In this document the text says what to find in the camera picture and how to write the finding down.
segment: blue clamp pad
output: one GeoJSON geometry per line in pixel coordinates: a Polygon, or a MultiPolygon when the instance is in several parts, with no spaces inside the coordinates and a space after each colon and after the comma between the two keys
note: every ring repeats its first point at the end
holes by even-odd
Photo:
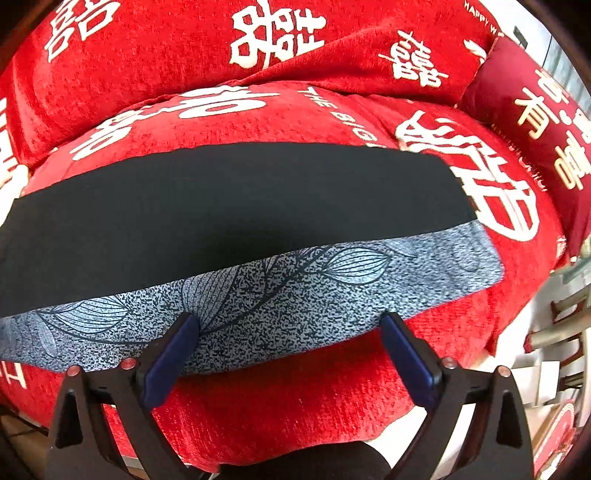
{"type": "Polygon", "coordinates": [[[144,354],[139,357],[141,367],[147,367],[140,379],[141,401],[145,408],[152,410],[164,404],[183,372],[185,363],[197,348],[199,332],[199,319],[195,315],[183,313],[166,335],[154,342],[159,351],[148,351],[148,347],[144,351],[150,359],[147,362],[143,361],[144,354]],[[150,358],[153,353],[157,353],[157,356],[150,358]]]}
{"type": "Polygon", "coordinates": [[[432,411],[441,392],[439,357],[429,344],[413,335],[397,313],[380,321],[382,343],[415,405],[432,411]]]}

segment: clamp jaw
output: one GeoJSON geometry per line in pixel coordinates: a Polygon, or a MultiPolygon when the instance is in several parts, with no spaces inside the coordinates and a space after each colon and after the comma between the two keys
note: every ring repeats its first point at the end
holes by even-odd
{"type": "MultiPolygon", "coordinates": [[[[530,434],[511,371],[463,369],[440,359],[396,313],[381,318],[382,341],[405,387],[427,418],[385,480],[430,480],[465,404],[476,408],[450,480],[532,480],[530,434]]],[[[205,480],[186,466],[150,411],[162,405],[199,342],[197,317],[182,313],[168,332],[137,358],[84,372],[70,367],[50,429],[47,480],[132,480],[115,444],[103,404],[115,405],[139,461],[151,480],[205,480]]]]}

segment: screw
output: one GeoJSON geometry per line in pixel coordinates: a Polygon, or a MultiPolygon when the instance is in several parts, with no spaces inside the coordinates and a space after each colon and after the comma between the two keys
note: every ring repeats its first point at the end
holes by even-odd
{"type": "Polygon", "coordinates": [[[453,370],[457,368],[457,362],[450,356],[445,356],[441,359],[441,364],[448,368],[449,370],[453,370]]]}
{"type": "Polygon", "coordinates": [[[511,376],[511,370],[509,370],[505,365],[501,365],[498,368],[499,375],[505,378],[509,378],[511,376]]]}
{"type": "Polygon", "coordinates": [[[124,358],[119,364],[123,370],[131,370],[135,368],[138,361],[133,357],[124,358]]]}
{"type": "Polygon", "coordinates": [[[68,377],[75,377],[76,375],[78,375],[80,372],[82,371],[82,369],[80,368],[80,365],[72,365],[66,372],[66,375],[68,377]]]}

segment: wall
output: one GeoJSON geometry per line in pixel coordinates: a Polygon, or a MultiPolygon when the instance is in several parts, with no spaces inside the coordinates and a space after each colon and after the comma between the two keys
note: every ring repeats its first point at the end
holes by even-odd
{"type": "Polygon", "coordinates": [[[528,41],[525,51],[540,65],[544,63],[551,35],[536,17],[517,0],[480,0],[496,18],[505,35],[517,40],[513,30],[517,26],[528,41]]]}

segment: gray patterned fabric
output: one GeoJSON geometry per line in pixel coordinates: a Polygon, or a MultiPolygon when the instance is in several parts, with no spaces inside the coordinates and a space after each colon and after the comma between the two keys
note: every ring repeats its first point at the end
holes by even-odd
{"type": "Polygon", "coordinates": [[[243,368],[353,338],[384,311],[412,317],[497,283],[478,221],[407,238],[313,247],[145,290],[0,319],[0,358],[64,371],[109,368],[180,312],[200,319],[186,373],[243,368]]]}

